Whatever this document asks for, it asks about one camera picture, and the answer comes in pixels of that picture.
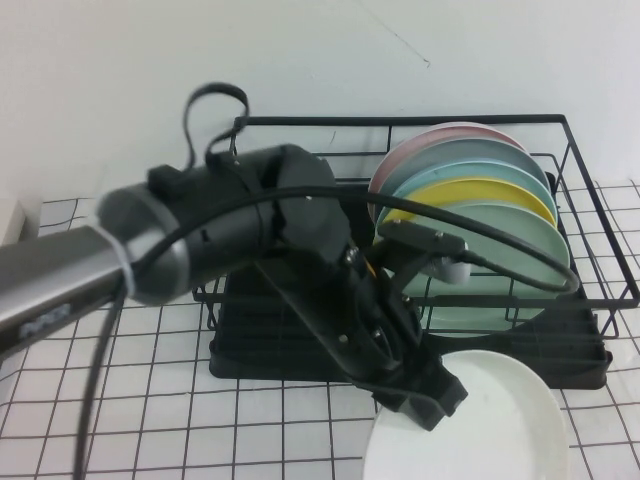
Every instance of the mint green plate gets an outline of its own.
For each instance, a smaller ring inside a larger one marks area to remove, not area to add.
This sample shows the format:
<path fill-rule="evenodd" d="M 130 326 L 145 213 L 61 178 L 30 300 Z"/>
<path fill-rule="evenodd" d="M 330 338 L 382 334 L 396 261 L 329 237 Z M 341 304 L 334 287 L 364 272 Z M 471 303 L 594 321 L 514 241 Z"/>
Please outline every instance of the mint green plate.
<path fill-rule="evenodd" d="M 444 210 L 457 213 L 464 217 L 473 218 L 479 222 L 491 225 L 535 245 L 543 252 L 563 265 L 569 265 L 569 251 L 562 235 L 547 221 L 535 213 L 505 202 L 463 202 L 444 207 Z M 469 250 L 486 257 L 508 269 L 525 273 L 537 280 L 557 285 L 564 281 L 562 276 L 543 263 L 511 247 L 491 240 L 482 235 L 469 232 L 459 227 L 431 220 L 424 217 L 413 217 L 414 223 L 427 226 L 439 231 L 451 233 L 465 239 Z M 437 295 L 508 295 L 510 279 L 501 276 L 473 276 L 474 274 L 491 273 L 489 270 L 473 266 L 472 277 L 463 285 L 451 285 L 432 279 L 429 285 L 428 297 Z M 405 288 L 407 295 L 415 297 L 425 296 L 425 289 L 429 277 L 418 275 Z M 523 299 L 555 298 L 556 293 L 545 292 L 537 288 L 515 282 L 513 295 Z M 518 311 L 518 320 L 529 320 L 542 312 L 542 309 L 524 308 Z M 427 326 L 429 309 L 425 309 L 422 318 L 423 327 Z M 504 331 L 512 328 L 512 322 L 505 320 L 504 308 L 465 308 L 465 307 L 435 307 L 429 325 L 433 329 L 447 330 L 485 330 L 487 334 L 494 331 Z M 509 317 L 515 316 L 515 309 L 509 311 Z M 446 337 L 475 337 L 480 333 L 440 333 L 435 335 Z"/>

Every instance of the plate rim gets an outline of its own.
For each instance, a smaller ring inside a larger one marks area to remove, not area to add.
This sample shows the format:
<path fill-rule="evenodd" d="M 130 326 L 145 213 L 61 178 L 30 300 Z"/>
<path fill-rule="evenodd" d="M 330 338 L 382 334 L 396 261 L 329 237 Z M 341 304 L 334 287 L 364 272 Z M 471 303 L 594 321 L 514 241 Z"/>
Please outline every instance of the plate rim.
<path fill-rule="evenodd" d="M 494 352 L 491 350 L 481 350 L 481 349 L 470 349 L 470 350 L 459 350 L 456 352 L 451 352 L 448 353 L 446 355 L 442 355 L 442 358 L 444 360 L 445 357 L 467 357 L 467 356 L 471 356 L 471 361 L 469 361 L 469 363 L 473 363 L 473 358 L 480 355 L 480 356 L 486 356 L 486 357 L 493 357 L 494 359 L 500 359 L 501 361 L 503 361 L 505 364 L 509 364 L 511 368 L 518 368 L 521 371 L 521 374 L 524 374 L 528 377 L 529 381 L 532 382 L 532 384 L 535 384 L 536 389 L 540 392 L 540 397 L 544 398 L 544 401 L 549 405 L 553 405 L 554 408 L 552 408 L 552 410 L 554 411 L 554 415 L 555 415 L 555 424 L 557 425 L 563 425 L 564 424 L 564 418 L 562 416 L 562 410 L 560 408 L 560 405 L 558 404 L 557 400 L 555 399 L 555 397 L 553 396 L 553 394 L 551 393 L 551 389 L 547 386 L 546 383 L 544 383 L 544 380 L 542 380 L 542 378 L 540 378 L 540 376 L 534 372 L 528 365 L 524 364 L 523 362 L 510 357 L 508 355 L 505 355 L 503 353 L 498 353 L 498 352 Z M 379 477 L 371 477 L 368 476 L 367 477 L 367 465 L 368 465 L 368 459 L 371 458 L 371 456 L 369 455 L 370 453 L 370 447 L 371 447 L 371 440 L 376 428 L 376 425 L 378 424 L 379 419 L 381 418 L 381 415 L 383 415 L 383 412 L 389 412 L 390 414 L 393 415 L 402 415 L 401 413 L 395 413 L 392 412 L 384 407 L 381 406 L 380 411 L 376 414 L 374 421 L 373 421 L 373 425 L 371 427 L 371 431 L 369 432 L 369 435 L 367 437 L 367 447 L 365 449 L 365 453 L 363 456 L 363 463 L 362 463 L 362 480 L 380 480 Z M 563 452 L 562 455 L 562 463 L 563 463 L 563 468 L 562 468 L 562 472 L 560 472 L 559 474 L 568 479 L 569 478 L 569 473 L 570 473 L 570 459 L 569 459 L 569 439 L 568 436 L 566 434 L 566 431 L 564 430 L 563 427 L 561 427 L 560 429 L 557 429 L 556 433 L 558 434 L 556 440 L 559 443 L 562 443 L 563 447 L 566 448 L 562 448 L 559 451 Z"/>

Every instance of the white object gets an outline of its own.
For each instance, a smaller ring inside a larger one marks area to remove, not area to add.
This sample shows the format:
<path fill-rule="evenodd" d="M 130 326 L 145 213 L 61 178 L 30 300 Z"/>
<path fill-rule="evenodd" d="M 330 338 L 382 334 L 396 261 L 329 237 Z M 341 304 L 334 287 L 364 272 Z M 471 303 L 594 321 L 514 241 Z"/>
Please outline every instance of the white object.
<path fill-rule="evenodd" d="M 562 413 L 540 377 L 494 352 L 451 353 L 443 363 L 468 397 L 432 432 L 382 409 L 369 438 L 364 480 L 568 478 Z"/>
<path fill-rule="evenodd" d="M 24 211 L 17 200 L 0 199 L 0 245 L 18 241 L 24 219 Z"/>

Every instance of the teal plate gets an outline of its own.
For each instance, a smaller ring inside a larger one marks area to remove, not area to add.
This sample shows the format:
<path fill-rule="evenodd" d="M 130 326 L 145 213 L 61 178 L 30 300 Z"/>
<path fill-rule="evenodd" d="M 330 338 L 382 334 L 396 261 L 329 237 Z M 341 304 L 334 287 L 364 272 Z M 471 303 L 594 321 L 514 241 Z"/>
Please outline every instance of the teal plate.
<path fill-rule="evenodd" d="M 464 217 L 473 218 L 474 220 L 510 233 L 535 245 L 563 265 L 569 265 L 569 251 L 562 235 L 549 222 L 526 209 L 501 202 L 464 202 L 449 205 L 444 207 L 444 210 L 457 213 Z M 413 217 L 412 221 L 429 228 L 458 235 L 466 240 L 469 245 L 469 250 L 508 269 L 525 273 L 530 277 L 544 282 L 560 285 L 564 281 L 561 275 L 543 263 L 495 240 L 429 218 Z M 476 266 L 472 267 L 471 272 L 472 275 L 475 276 L 469 278 L 467 283 L 463 285 L 452 285 L 431 279 L 427 296 L 509 294 L 509 286 L 511 283 L 509 278 L 486 276 L 486 274 L 492 272 Z M 420 274 L 407 285 L 404 292 L 410 296 L 424 297 L 428 282 L 429 277 Z M 545 292 L 515 282 L 513 295 L 523 299 L 545 299 L 555 298 L 557 293 Z M 516 320 L 530 320 L 541 312 L 542 309 L 536 308 L 520 309 Z M 428 314 L 429 309 L 427 308 L 422 318 L 423 327 L 427 326 Z M 432 330 L 485 330 L 487 334 L 494 331 L 504 331 L 513 326 L 511 321 L 505 319 L 505 314 L 506 309 L 504 308 L 435 307 L 431 316 L 429 330 L 430 333 L 446 337 L 475 337 L 484 334 L 437 333 Z M 514 316 L 515 309 L 511 309 L 509 311 L 509 318 L 513 318 Z"/>
<path fill-rule="evenodd" d="M 393 193 L 393 196 L 406 198 L 411 192 L 421 187 L 457 177 L 493 177 L 518 185 L 538 197 L 549 209 L 556 224 L 558 223 L 558 210 L 547 187 L 533 175 L 501 160 L 472 158 L 454 161 L 446 165 L 436 165 L 409 178 Z M 376 206 L 374 217 L 377 219 L 376 225 L 380 225 L 390 211 L 389 208 Z"/>

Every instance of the white cable tie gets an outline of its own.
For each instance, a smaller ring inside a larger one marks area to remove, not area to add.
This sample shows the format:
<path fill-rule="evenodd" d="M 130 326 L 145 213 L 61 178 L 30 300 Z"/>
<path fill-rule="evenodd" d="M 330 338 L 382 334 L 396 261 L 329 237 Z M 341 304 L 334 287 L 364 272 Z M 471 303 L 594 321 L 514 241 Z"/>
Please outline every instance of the white cable tie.
<path fill-rule="evenodd" d="M 131 267 L 131 259 L 129 258 L 129 254 L 127 250 L 124 248 L 122 243 L 118 241 L 116 237 L 111 235 L 107 230 L 105 230 L 97 217 L 91 216 L 88 219 L 89 227 L 93 228 L 102 238 L 104 238 L 107 242 L 111 244 L 114 252 L 116 253 L 116 257 L 120 261 L 120 265 L 122 265 L 122 274 L 124 276 L 124 283 L 127 287 L 127 296 L 132 297 L 136 292 L 136 280 L 133 274 L 133 268 Z"/>

